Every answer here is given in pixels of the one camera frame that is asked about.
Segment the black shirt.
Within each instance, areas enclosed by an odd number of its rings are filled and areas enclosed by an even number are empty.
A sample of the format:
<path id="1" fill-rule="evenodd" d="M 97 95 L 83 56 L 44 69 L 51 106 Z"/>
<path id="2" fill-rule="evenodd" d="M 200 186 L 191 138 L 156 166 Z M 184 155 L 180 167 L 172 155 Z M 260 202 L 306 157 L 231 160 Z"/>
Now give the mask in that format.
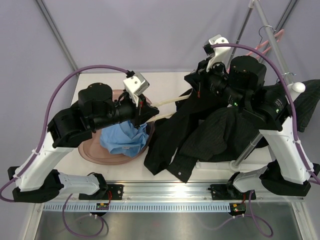
<path id="1" fill-rule="evenodd" d="M 167 169 L 176 149 L 180 148 L 199 126 L 199 121 L 205 120 L 215 110 L 227 105 L 227 102 L 214 94 L 201 97 L 200 100 L 188 98 L 176 101 L 176 112 L 173 116 L 154 122 L 155 130 L 148 144 L 144 166 L 153 175 Z"/>

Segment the light blue shirt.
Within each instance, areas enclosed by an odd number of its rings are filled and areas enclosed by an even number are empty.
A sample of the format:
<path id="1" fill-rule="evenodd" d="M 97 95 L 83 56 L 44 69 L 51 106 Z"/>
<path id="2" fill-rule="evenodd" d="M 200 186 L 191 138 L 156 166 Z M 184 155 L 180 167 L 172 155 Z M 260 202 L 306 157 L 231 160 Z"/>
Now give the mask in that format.
<path id="1" fill-rule="evenodd" d="M 136 157 L 147 145 L 149 135 L 147 124 L 138 128 L 128 120 L 101 130 L 100 145 L 112 155 L 123 154 L 127 157 Z"/>

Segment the pink hanger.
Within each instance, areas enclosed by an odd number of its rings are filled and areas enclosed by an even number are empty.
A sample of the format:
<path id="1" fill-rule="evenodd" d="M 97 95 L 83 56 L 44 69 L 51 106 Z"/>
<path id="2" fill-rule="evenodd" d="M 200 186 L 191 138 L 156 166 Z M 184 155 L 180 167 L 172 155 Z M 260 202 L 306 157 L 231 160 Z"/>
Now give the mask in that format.
<path id="1" fill-rule="evenodd" d="M 283 28 L 274 33 L 273 36 L 274 36 L 277 43 L 279 43 L 282 40 L 284 33 L 285 33 L 285 30 Z M 272 47 L 271 47 L 271 44 L 269 43 L 269 40 L 266 40 L 264 42 L 262 42 L 262 41 L 259 42 L 259 44 L 256 46 L 255 50 L 258 51 L 261 49 L 262 49 L 261 53 L 263 55 L 266 55 L 268 52 L 271 51 Z M 255 57 L 257 60 L 259 60 L 261 58 L 260 55 L 254 53 L 252 51 L 249 51 L 246 55 L 251 56 L 251 57 Z"/>

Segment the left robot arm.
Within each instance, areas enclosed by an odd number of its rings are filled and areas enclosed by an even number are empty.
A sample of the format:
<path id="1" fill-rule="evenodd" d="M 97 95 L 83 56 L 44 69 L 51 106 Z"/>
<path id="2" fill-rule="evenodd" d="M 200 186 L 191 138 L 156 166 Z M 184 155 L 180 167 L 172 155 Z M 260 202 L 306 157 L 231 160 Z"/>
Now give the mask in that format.
<path id="1" fill-rule="evenodd" d="M 81 200 L 103 199 L 108 185 L 102 174 L 68 175 L 55 166 L 98 130 L 125 121 L 137 127 L 157 114 L 158 108 L 151 106 L 143 94 L 138 96 L 138 103 L 134 103 L 126 91 L 121 98 L 113 100 L 112 88 L 103 83 L 93 83 L 79 91 L 78 100 L 59 111 L 48 123 L 40 150 L 31 158 L 27 170 L 22 171 L 21 166 L 8 169 L 10 180 L 16 183 L 13 201 L 45 203 L 60 194 L 78 194 Z"/>

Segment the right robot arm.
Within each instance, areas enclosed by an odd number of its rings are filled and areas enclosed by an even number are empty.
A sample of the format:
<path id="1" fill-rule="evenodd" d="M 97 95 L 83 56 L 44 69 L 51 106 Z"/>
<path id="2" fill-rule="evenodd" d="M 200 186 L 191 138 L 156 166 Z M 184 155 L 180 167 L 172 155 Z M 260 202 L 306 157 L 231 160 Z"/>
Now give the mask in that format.
<path id="1" fill-rule="evenodd" d="M 232 199 L 249 196 L 265 189 L 279 196 L 304 197 L 311 188 L 320 167 L 311 163 L 298 142 L 295 95 L 286 88 L 277 93 L 264 86 L 267 68 L 249 55 L 232 59 L 230 70 L 207 60 L 185 76 L 193 88 L 204 88 L 238 108 L 268 142 L 275 159 L 266 166 L 250 172 L 236 172 L 228 182 L 215 190 Z"/>

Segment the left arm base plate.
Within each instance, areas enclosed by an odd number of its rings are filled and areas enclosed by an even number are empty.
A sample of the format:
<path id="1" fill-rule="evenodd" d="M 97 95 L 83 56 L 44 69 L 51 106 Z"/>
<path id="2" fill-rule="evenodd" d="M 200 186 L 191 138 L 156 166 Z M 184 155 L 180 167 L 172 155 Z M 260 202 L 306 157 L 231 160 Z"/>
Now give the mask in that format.
<path id="1" fill-rule="evenodd" d="M 78 196 L 79 200 L 88 200 L 88 201 L 100 201 L 100 200 L 111 200 L 120 201 L 123 199 L 123 191 L 124 185 L 123 184 L 108 184 L 108 188 L 105 193 L 95 193 L 93 195 L 87 195 L 84 193 L 80 193 Z"/>

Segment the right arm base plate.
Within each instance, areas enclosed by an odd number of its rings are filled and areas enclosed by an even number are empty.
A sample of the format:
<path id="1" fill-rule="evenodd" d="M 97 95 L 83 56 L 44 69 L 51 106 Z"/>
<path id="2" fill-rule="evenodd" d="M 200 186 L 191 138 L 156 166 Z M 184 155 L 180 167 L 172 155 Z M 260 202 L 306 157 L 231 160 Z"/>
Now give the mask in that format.
<path id="1" fill-rule="evenodd" d="M 208 188 L 210 191 L 212 200 L 243 200 L 245 196 L 245 200 L 249 199 L 250 190 L 246 192 L 241 192 L 236 189 L 232 184 L 228 183 L 214 183 L 211 184 Z"/>

